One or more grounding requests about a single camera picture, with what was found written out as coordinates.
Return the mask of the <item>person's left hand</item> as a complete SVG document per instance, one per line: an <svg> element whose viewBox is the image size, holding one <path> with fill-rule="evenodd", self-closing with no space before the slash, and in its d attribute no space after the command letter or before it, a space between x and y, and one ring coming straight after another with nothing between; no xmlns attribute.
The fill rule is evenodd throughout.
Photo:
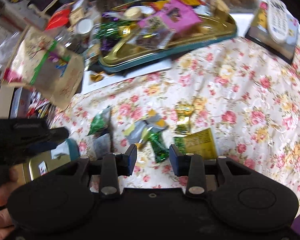
<svg viewBox="0 0 300 240"><path fill-rule="evenodd" d="M20 186L20 184L18 184L17 170L13 167L10 168L9 175L10 181L0 187L0 207L7 204L11 193ZM8 210L6 208L0 210L0 239L5 239L14 229L15 226L13 225Z"/></svg>

